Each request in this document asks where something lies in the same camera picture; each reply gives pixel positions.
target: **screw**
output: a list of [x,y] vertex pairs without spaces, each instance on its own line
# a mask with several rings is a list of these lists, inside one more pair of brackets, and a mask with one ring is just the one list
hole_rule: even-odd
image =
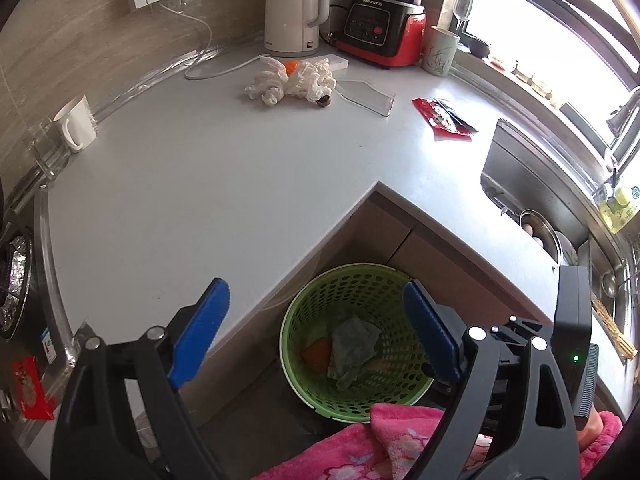
[[486,337],[486,332],[482,330],[479,326],[472,326],[469,329],[469,335],[472,339],[476,341],[482,341]]
[[533,345],[533,348],[535,348],[536,350],[542,351],[546,349],[546,341],[539,336],[535,336],[531,340],[531,344]]
[[146,331],[146,338],[151,341],[158,341],[164,337],[164,328],[161,326],[153,326]]
[[90,337],[84,343],[84,347],[87,350],[95,350],[100,346],[100,338],[99,337]]

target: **black bowl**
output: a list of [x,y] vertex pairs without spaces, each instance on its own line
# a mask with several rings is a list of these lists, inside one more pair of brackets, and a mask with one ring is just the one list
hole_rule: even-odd
[[479,57],[480,59],[489,56],[491,45],[489,45],[486,41],[481,40],[477,36],[467,34],[464,37],[463,43],[468,46],[471,54],[473,54],[474,56]]

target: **laundry basket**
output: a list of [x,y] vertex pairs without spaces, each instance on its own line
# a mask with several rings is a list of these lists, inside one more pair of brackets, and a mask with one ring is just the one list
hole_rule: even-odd
[[[404,316],[402,289],[409,277],[378,264],[351,264],[316,277],[289,305],[280,330],[280,359],[293,390],[320,415],[343,422],[368,422],[375,402],[414,404],[432,379],[421,370],[424,351]],[[301,352],[318,326],[356,315],[382,330],[377,370],[362,374],[346,391],[309,369]]]

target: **electric kettle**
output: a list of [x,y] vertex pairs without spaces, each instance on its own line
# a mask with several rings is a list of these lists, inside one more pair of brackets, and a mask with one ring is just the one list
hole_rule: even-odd
[[266,0],[264,46],[272,56],[308,56],[318,49],[328,17],[329,0]]

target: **power cord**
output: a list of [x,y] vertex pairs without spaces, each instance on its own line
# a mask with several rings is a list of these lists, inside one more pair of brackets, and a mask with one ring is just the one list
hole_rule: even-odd
[[[349,11],[351,10],[349,7],[345,7],[344,5],[339,5],[339,4],[331,4],[331,5],[329,6],[329,8],[330,8],[330,9],[331,9],[332,7],[338,7],[338,9],[343,9],[343,10],[346,10],[347,12],[349,12]],[[328,39],[327,39],[327,38],[325,38],[325,37],[322,35],[322,32],[319,32],[319,33],[318,33],[318,35],[320,36],[320,39],[321,39],[322,41],[324,41],[327,45],[329,45],[329,46],[334,46],[334,44],[333,44],[333,42],[332,42],[332,39],[331,39],[332,32],[330,32],[330,33],[329,33],[329,38],[328,38]]]
[[209,32],[209,41],[207,41],[206,46],[200,51],[200,54],[196,58],[196,61],[194,61],[191,64],[191,66],[188,67],[188,69],[184,71],[184,78],[188,79],[189,81],[200,81],[202,79],[211,79],[213,77],[218,77],[220,75],[225,75],[225,74],[228,74],[229,72],[233,72],[234,70],[238,70],[239,68],[242,68],[243,66],[247,66],[249,63],[252,63],[252,62],[256,61],[257,59],[260,59],[263,56],[268,56],[268,54],[258,54],[258,56],[252,57],[251,59],[249,59],[249,60],[247,60],[247,61],[245,61],[245,62],[243,62],[243,63],[241,63],[239,65],[236,65],[234,67],[231,67],[231,68],[228,68],[226,70],[223,70],[222,72],[216,72],[215,74],[190,75],[189,72],[191,72],[191,70],[193,70],[194,68],[196,68],[200,64],[200,61],[202,60],[204,55],[207,53],[207,50],[209,49],[209,47],[211,47],[211,43],[213,43],[213,32],[211,30],[211,27],[209,27],[209,23],[205,22],[204,20],[201,20],[200,18],[196,18],[194,16],[190,16],[188,14],[183,14],[182,12],[178,12],[177,10],[170,9],[165,4],[158,4],[158,5],[160,5],[160,7],[162,7],[164,10],[168,10],[172,14],[175,14],[176,16],[180,16],[182,18],[187,18],[188,20],[193,20],[194,22],[201,23],[205,27],[207,27],[207,31]]

